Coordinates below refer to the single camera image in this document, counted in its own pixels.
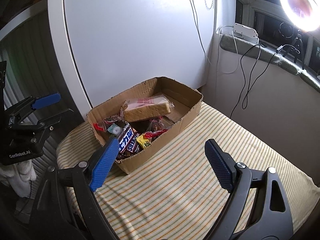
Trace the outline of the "grey windowsill mat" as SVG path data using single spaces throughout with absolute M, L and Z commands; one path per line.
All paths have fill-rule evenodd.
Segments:
M 219 45 L 221 49 L 232 53 L 238 53 L 239 55 L 244 55 L 244 53 L 246 53 L 253 46 L 253 44 L 243 41 L 237 37 L 234 40 L 231 35 L 226 34 L 223 34 L 220 38 Z M 259 60 L 268 63 L 273 54 L 273 51 L 261 47 Z M 317 81 L 316 78 L 312 77 L 306 70 L 302 70 L 302 68 L 300 68 L 298 65 L 294 64 L 288 59 L 283 58 L 279 54 L 276 54 L 272 57 L 271 64 L 280 67 L 292 75 L 299 76 L 317 92 L 320 91 L 319 81 Z

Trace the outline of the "Snickers bar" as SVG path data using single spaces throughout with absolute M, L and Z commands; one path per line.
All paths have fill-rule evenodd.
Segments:
M 137 142 L 137 137 L 139 133 L 134 133 L 129 143 L 126 146 L 126 150 L 130 152 L 131 155 L 137 154 L 140 151 L 139 143 Z

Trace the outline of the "white glove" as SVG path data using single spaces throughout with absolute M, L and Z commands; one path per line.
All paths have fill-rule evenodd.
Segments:
M 11 186 L 19 197 L 27 197 L 31 193 L 31 182 L 36 180 L 36 172 L 31 160 L 8 166 L 1 165 L 1 183 Z

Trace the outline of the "green candy packet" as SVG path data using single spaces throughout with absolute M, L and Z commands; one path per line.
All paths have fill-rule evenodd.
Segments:
M 117 124 L 113 123 L 111 126 L 108 127 L 107 131 L 109 133 L 111 133 L 112 135 L 115 135 L 116 137 L 118 137 L 121 132 L 122 132 L 122 128 L 120 126 L 118 126 Z

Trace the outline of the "packaged sliced bread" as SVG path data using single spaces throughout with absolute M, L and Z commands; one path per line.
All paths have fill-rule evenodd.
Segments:
M 126 100 L 121 113 L 127 122 L 137 122 L 170 114 L 174 104 L 164 94 Z

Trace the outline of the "dark chocolate wafer bar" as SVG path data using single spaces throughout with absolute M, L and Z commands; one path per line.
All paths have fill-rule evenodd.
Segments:
M 132 140 L 134 136 L 134 131 L 131 128 L 130 124 L 126 124 L 120 135 L 118 135 L 118 142 L 119 142 L 119 153 L 123 153 L 126 150 L 127 145 Z

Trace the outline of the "yellow candy packet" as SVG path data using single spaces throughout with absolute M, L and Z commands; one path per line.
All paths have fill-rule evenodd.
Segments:
M 138 144 L 140 145 L 140 147 L 142 149 L 146 149 L 147 147 L 149 147 L 151 145 L 150 139 L 145 137 L 144 134 L 139 135 L 136 138 L 136 141 L 138 142 Z

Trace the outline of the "white power strip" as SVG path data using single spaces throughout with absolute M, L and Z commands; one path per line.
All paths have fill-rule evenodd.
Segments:
M 259 43 L 259 37 L 258 37 L 257 31 L 248 26 L 235 23 L 233 27 L 233 34 L 242 40 L 251 42 L 252 44 Z

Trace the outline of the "red chocolate cake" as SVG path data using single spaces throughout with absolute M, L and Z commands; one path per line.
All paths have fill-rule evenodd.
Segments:
M 144 135 L 149 139 L 159 137 L 163 133 L 167 132 L 173 125 L 174 122 L 166 116 L 150 119 L 149 126 Z

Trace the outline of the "brown cardboard box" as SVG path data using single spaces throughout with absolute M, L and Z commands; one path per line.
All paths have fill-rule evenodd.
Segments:
M 115 163 L 126 174 L 146 163 L 199 114 L 203 95 L 168 77 L 146 80 L 87 114 L 96 139 L 105 145 L 119 134 Z

